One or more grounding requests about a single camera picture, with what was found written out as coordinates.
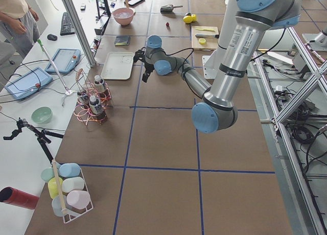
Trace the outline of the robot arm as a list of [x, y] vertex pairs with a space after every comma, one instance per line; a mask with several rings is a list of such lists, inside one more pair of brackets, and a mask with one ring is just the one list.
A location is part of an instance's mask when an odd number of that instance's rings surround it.
[[238, 118], [233, 96], [265, 32], [296, 25], [300, 7], [301, 0], [229, 0], [218, 47], [210, 56], [216, 72], [213, 84], [200, 76], [185, 58], [167, 55], [161, 47], [161, 38], [152, 35], [141, 55], [146, 68], [143, 80], [152, 71], [161, 76], [179, 73], [201, 98], [192, 108], [195, 128], [203, 133], [229, 128]]

